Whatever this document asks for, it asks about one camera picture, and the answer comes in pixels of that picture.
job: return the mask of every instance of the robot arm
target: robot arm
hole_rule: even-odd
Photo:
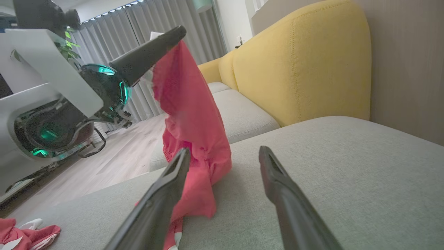
[[[32,2],[32,8],[23,2]],[[94,122],[130,127],[131,114],[123,108],[131,88],[186,35],[178,26],[109,66],[88,64],[77,70],[57,49],[65,42],[67,25],[80,27],[77,13],[63,14],[50,0],[14,3],[20,29],[6,30],[6,35],[48,83],[0,100],[0,144],[6,150],[0,161],[0,195],[42,166],[76,152],[91,137]]]

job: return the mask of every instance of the red cloth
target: red cloth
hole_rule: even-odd
[[[153,90],[169,114],[163,133],[163,153],[170,162],[181,148],[190,148],[190,170],[181,200],[174,207],[164,249],[175,245],[183,216],[216,212],[211,186],[231,170],[231,151],[222,118],[208,84],[183,41],[153,70]]]
[[[47,226],[40,230],[23,229],[20,230],[15,227],[15,219],[1,219],[0,218],[0,240],[1,244],[6,244],[10,241],[17,240],[22,237],[20,243],[14,250],[29,250],[46,238],[60,234],[60,227]]]

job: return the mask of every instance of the yellow cushion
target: yellow cushion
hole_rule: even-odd
[[[237,49],[233,67],[239,92],[281,126],[334,115],[369,119],[370,33],[351,1],[294,11]]]
[[[203,75],[203,78],[205,78],[206,83],[222,81],[221,75],[219,73],[219,61],[220,58],[206,62],[198,66],[200,72]]]
[[[221,75],[222,83],[228,85],[230,88],[237,90],[238,84],[236,83],[236,78],[234,77],[233,71],[233,55],[236,50],[229,52],[220,58],[219,61],[219,72]]]

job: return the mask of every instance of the wooden floor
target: wooden floor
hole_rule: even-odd
[[[3,207],[2,217],[16,218],[19,222],[33,211],[73,200],[148,172],[152,150],[162,139],[164,119],[165,115],[160,115],[112,133],[100,153],[86,159],[75,157],[66,162],[56,169],[55,177],[43,180],[43,184],[37,182],[8,207]]]

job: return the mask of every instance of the black cable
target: black cable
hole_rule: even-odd
[[[99,134],[100,138],[101,138],[102,141],[103,141],[103,145],[102,145],[97,151],[92,152],[92,153],[87,153],[87,154],[85,154],[85,155],[80,154],[80,152],[82,152],[82,150],[79,151],[79,152],[77,153],[77,155],[80,156],[81,158],[88,158],[88,157],[90,157],[90,156],[93,156],[93,155],[97,154],[98,152],[102,151],[102,149],[103,149],[103,148],[105,147],[105,145],[107,144],[107,140],[105,140],[105,138],[104,138],[103,135],[100,133],[100,131],[99,131],[97,128],[94,128],[94,130]]]

